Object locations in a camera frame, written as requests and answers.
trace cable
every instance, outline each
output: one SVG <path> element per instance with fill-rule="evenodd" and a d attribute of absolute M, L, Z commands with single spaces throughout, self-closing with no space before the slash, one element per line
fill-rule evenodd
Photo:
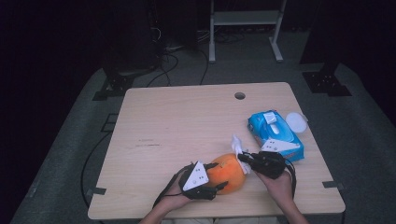
<path fill-rule="evenodd" d="M 163 64 L 162 64 L 162 63 L 161 63 L 161 65 L 160 65 L 160 68 L 161 68 L 161 70 L 163 70 L 163 72 L 164 72 L 165 75 L 166 75 L 166 78 L 168 79 L 168 85 L 167 85 L 167 86 L 172 86 L 172 84 L 171 84 L 171 78 L 168 76 L 168 72 L 165 71 L 165 69 L 163 69 Z"/>
<path fill-rule="evenodd" d="M 241 37 L 238 37 L 236 35 L 227 35 L 224 33 L 218 33 L 215 36 L 215 41 L 218 44 L 224 44 L 224 45 L 233 44 L 233 43 L 236 43 L 236 42 L 239 42 L 239 41 L 242 41 L 245 39 L 244 34 L 240 34 L 240 35 L 241 35 Z"/>
<path fill-rule="evenodd" d="M 157 37 L 157 40 L 160 40 L 160 39 L 161 39 L 161 30 L 160 30 L 160 29 L 158 29 L 157 27 L 151 27 L 151 30 L 157 30 L 157 31 L 158 31 L 158 37 Z"/>
<path fill-rule="evenodd" d="M 80 179 L 79 179 L 79 186 L 80 186 L 80 191 L 81 191 L 81 195 L 82 195 L 82 199 L 84 200 L 85 205 L 87 205 L 87 207 L 90 206 L 90 204 L 87 201 L 87 198 L 85 197 L 85 193 L 84 193 L 84 172 L 85 172 L 85 168 L 87 167 L 87 163 L 90 160 L 90 157 L 92 155 L 92 153 L 97 149 L 97 147 L 106 139 L 106 137 L 108 137 L 111 133 L 113 132 L 108 132 L 106 133 L 100 140 L 99 142 L 96 143 L 96 145 L 91 149 L 90 154 L 88 154 L 87 159 L 85 159 L 84 162 L 84 166 L 82 167 L 81 170 L 81 174 L 80 174 Z"/>
<path fill-rule="evenodd" d="M 202 36 L 198 36 L 198 43 L 206 40 L 209 38 L 209 34 L 210 32 L 208 30 L 204 30 L 204 31 L 197 31 L 198 34 L 200 33 L 204 33 Z"/>
<path fill-rule="evenodd" d="M 200 51 L 202 54 L 204 54 L 205 60 L 206 60 L 206 68 L 205 68 L 204 74 L 201 77 L 201 81 L 199 83 L 199 85 L 202 85 L 202 83 L 204 82 L 204 78 L 206 76 L 207 68 L 209 67 L 209 59 L 207 58 L 206 54 L 201 49 L 200 49 Z"/>
<path fill-rule="evenodd" d="M 155 79 L 157 79 L 158 77 L 161 77 L 161 76 L 163 76 L 163 75 L 167 75 L 167 77 L 168 77 L 168 84 L 170 84 L 170 79 L 169 79 L 169 76 L 168 76 L 168 72 L 170 72 L 170 71 L 172 71 L 172 70 L 174 70 L 175 68 L 176 68 L 176 66 L 178 65 L 178 58 L 176 57 L 176 56 L 174 56 L 174 55 L 172 55 L 172 54 L 166 54 L 167 56 L 170 56 L 170 57 L 172 57 L 172 58 L 174 58 L 175 60 L 176 60 L 176 62 L 175 62 L 175 64 L 169 69 L 169 70 L 167 70 L 167 71 L 163 71 L 162 73 L 160 73 L 158 76 L 156 76 L 155 78 L 153 78 L 149 83 L 148 83 L 148 85 L 146 86 L 146 87 L 149 87 L 149 85 L 151 85 L 151 83 L 153 82 L 153 81 L 155 81 Z"/>

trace wooden table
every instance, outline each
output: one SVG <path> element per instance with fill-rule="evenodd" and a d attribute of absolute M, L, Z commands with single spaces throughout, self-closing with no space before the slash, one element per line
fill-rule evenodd
<path fill-rule="evenodd" d="M 243 95 L 239 100 L 236 95 Z M 91 219 L 142 218 L 172 175 L 185 165 L 210 163 L 232 152 L 232 135 L 244 148 L 259 146 L 247 128 L 250 115 L 276 109 L 286 117 L 300 112 L 287 83 L 162 87 L 126 92 L 88 215 Z M 323 187 L 332 176 L 308 127 L 298 136 L 305 159 L 294 163 L 295 202 L 304 214 L 340 214 L 337 188 Z M 167 217 L 256 217 L 281 215 L 254 174 L 239 191 L 197 201 Z"/>

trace orange object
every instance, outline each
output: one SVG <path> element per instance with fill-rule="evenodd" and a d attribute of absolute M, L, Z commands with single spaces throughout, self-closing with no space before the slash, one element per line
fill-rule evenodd
<path fill-rule="evenodd" d="M 234 153 L 224 154 L 215 158 L 213 162 L 217 162 L 219 165 L 206 170 L 209 177 L 207 186 L 215 187 L 228 181 L 228 185 L 224 189 L 219 190 L 218 194 L 228 194 L 242 188 L 246 176 Z"/>

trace blue package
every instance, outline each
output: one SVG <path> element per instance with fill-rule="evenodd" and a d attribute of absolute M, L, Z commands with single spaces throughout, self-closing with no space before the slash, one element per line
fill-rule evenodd
<path fill-rule="evenodd" d="M 304 158 L 303 143 L 276 110 L 268 110 L 253 114 L 247 121 L 248 129 L 253 134 L 262 150 L 267 151 L 266 148 L 264 148 L 264 145 L 266 145 L 265 143 L 268 140 L 275 139 L 279 140 L 276 142 L 281 144 L 280 146 L 289 148 L 278 151 L 285 159 L 289 161 L 299 161 Z"/>

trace hole in table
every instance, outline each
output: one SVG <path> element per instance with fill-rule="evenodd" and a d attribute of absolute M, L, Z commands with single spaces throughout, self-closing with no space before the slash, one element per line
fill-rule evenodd
<path fill-rule="evenodd" d="M 235 98 L 238 100 L 243 100 L 243 99 L 245 99 L 245 97 L 246 97 L 246 95 L 240 91 L 235 94 Z"/>

